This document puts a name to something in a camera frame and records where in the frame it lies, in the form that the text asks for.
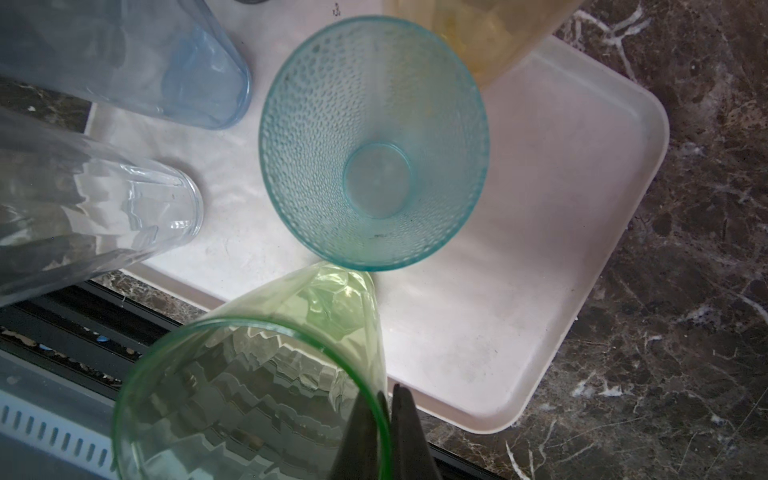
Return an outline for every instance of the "teal textured cup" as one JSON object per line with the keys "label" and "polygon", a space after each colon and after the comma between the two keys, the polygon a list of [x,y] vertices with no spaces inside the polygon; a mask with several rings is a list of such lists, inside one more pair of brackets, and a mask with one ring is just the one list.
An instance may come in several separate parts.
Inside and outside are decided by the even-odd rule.
{"label": "teal textured cup", "polygon": [[355,270],[445,245],[480,197],[488,121],[469,71],[433,33],[350,18],[291,54],[264,104],[266,189],[313,252]]}

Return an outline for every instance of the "marble surface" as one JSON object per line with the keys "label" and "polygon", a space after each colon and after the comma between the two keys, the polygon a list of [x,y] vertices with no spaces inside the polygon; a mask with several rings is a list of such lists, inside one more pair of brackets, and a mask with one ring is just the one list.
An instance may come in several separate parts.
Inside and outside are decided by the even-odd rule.
{"label": "marble surface", "polygon": [[[422,414],[428,439],[521,480],[768,478],[768,2],[597,0],[557,35],[659,97],[670,150],[523,416]],[[75,130],[88,108],[7,80],[0,104]]]}

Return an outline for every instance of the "cup rim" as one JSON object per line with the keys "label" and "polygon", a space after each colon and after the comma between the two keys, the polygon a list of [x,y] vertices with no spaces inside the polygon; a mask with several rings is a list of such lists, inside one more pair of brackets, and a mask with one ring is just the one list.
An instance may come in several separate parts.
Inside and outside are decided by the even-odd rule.
{"label": "cup rim", "polygon": [[[317,38],[327,34],[330,31],[333,31],[339,28],[342,25],[347,25],[350,23],[365,23],[365,22],[376,22],[376,23],[387,22],[387,23],[400,25],[402,27],[407,27],[407,28],[416,30],[420,34],[424,35],[425,37],[430,37],[433,40],[435,40],[436,45],[439,48],[441,48],[450,58],[454,60],[454,62],[456,63],[457,70],[461,72],[461,74],[465,77],[465,80],[467,81],[467,83],[474,87],[469,89],[468,94],[470,94],[474,98],[475,100],[474,103],[478,105],[478,113],[482,118],[483,125],[485,126],[485,128],[483,129],[483,131],[485,132],[485,135],[484,135],[484,138],[482,139],[482,151],[478,153],[478,158],[483,163],[483,165],[478,169],[477,184],[475,185],[474,191],[472,191],[472,194],[469,196],[465,211],[461,216],[461,218],[454,223],[452,228],[446,232],[446,234],[443,236],[443,238],[440,241],[435,242],[433,245],[430,246],[430,248],[424,249],[421,252],[413,254],[409,257],[397,259],[396,261],[393,261],[391,263],[357,263],[354,261],[350,261],[346,258],[337,257],[323,251],[323,249],[321,249],[315,243],[310,241],[310,239],[305,238],[303,235],[301,235],[299,231],[294,227],[294,225],[292,225],[292,223],[289,222],[285,213],[280,208],[280,202],[277,200],[272,183],[270,182],[268,176],[264,174],[265,172],[264,147],[263,147],[264,146],[264,117],[266,115],[266,106],[269,103],[270,99],[273,98],[273,95],[275,93],[275,88],[278,83],[277,79],[283,77],[283,74],[293,64],[296,57],[299,54],[303,53],[310,46],[310,44],[313,41],[315,41]],[[432,33],[430,30],[423,28],[421,25],[418,25],[413,22],[409,22],[408,20],[404,20],[402,18],[391,17],[388,15],[360,15],[356,17],[345,18],[344,20],[332,23],[330,25],[326,25],[325,27],[321,28],[320,30],[318,30],[317,32],[309,36],[306,40],[304,40],[298,47],[296,47],[296,49],[293,50],[291,54],[288,56],[288,58],[284,61],[283,65],[280,66],[280,69],[277,71],[277,74],[272,80],[270,89],[266,94],[266,97],[264,100],[264,106],[261,111],[261,118],[259,123],[259,165],[261,169],[261,177],[263,179],[264,186],[266,187],[266,193],[269,196],[270,202],[272,203],[275,211],[277,212],[278,217],[280,217],[280,220],[283,222],[283,225],[286,226],[286,228],[291,232],[291,234],[299,242],[301,242],[302,245],[310,249],[318,257],[324,260],[327,260],[331,263],[335,263],[336,265],[343,266],[351,270],[360,270],[360,271],[366,271],[366,272],[381,272],[386,270],[395,270],[398,268],[403,268],[404,266],[413,265],[414,263],[424,260],[425,258],[429,257],[437,250],[440,250],[441,248],[443,248],[445,244],[448,243],[458,233],[459,230],[461,230],[461,228],[469,219],[469,216],[472,214],[472,211],[474,211],[475,206],[477,206],[477,203],[480,199],[480,194],[482,192],[483,186],[485,184],[485,178],[488,173],[490,143],[491,141],[490,141],[490,132],[488,129],[488,115],[485,111],[485,104],[482,100],[482,96],[480,95],[480,90],[477,86],[477,83],[475,82],[475,79],[472,77],[472,74],[469,72],[469,70],[467,69],[466,65],[461,60],[461,58],[459,58],[458,55],[442,39],[440,39],[440,37]]]}
{"label": "cup rim", "polygon": [[[215,316],[188,323],[187,325],[183,325],[182,327],[163,335],[151,346],[149,351],[139,359],[118,392],[118,397],[114,402],[114,414],[112,416],[112,452],[114,461],[118,466],[119,477],[122,480],[137,480],[128,478],[124,474],[125,472],[123,470],[125,465],[122,465],[120,461],[123,453],[120,442],[124,434],[121,426],[125,412],[123,407],[124,404],[128,402],[128,397],[132,393],[132,390],[136,389],[141,384],[141,379],[144,374],[156,366],[155,361],[162,358],[164,355],[167,355],[168,350],[177,343],[178,340],[189,336],[191,333],[198,333],[206,329],[220,329],[228,326],[253,326],[289,336],[305,343],[318,352],[321,352],[337,366],[341,367],[358,386],[359,394],[363,395],[363,398],[371,408],[373,418],[376,421],[376,427],[379,430],[379,453],[381,455],[379,458],[379,480],[389,480],[391,478],[392,443],[389,434],[389,417],[385,408],[376,398],[376,394],[374,393],[375,388],[369,385],[365,376],[354,369],[333,347],[327,346],[324,342],[310,334],[291,326],[290,323],[281,322],[280,318],[277,316],[254,315],[253,317]],[[131,457],[138,465],[135,453],[131,453]]]}

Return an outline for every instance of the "drinking glass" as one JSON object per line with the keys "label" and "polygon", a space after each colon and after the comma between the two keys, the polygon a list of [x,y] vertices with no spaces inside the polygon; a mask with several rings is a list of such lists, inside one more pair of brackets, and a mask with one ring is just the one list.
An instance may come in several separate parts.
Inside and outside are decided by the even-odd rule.
{"label": "drinking glass", "polygon": [[318,263],[152,346],[115,406],[123,480],[388,478],[368,273]]}
{"label": "drinking glass", "polygon": [[0,306],[183,245],[202,221],[175,168],[0,109]]}
{"label": "drinking glass", "polygon": [[251,96],[248,66],[204,0],[3,0],[0,74],[214,130]]}
{"label": "drinking glass", "polygon": [[488,122],[445,43],[411,22],[357,17],[285,62],[259,149],[270,199],[304,245],[351,269],[391,270],[467,220],[488,168]]}
{"label": "drinking glass", "polygon": [[584,0],[383,0],[435,32],[485,87],[555,31]]}

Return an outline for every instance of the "plastic cup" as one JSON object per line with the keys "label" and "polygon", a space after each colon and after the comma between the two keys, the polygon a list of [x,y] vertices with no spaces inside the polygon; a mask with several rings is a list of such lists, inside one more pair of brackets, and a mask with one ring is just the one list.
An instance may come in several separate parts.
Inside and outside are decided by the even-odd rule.
{"label": "plastic cup", "polygon": [[370,275],[318,263],[169,333],[113,422],[122,480],[389,478]]}
{"label": "plastic cup", "polygon": [[183,172],[0,108],[0,307],[189,243],[202,224]]}
{"label": "plastic cup", "polygon": [[463,63],[424,28],[357,17],[278,72],[259,149],[270,199],[322,258],[391,270],[434,253],[477,203],[488,122]]}

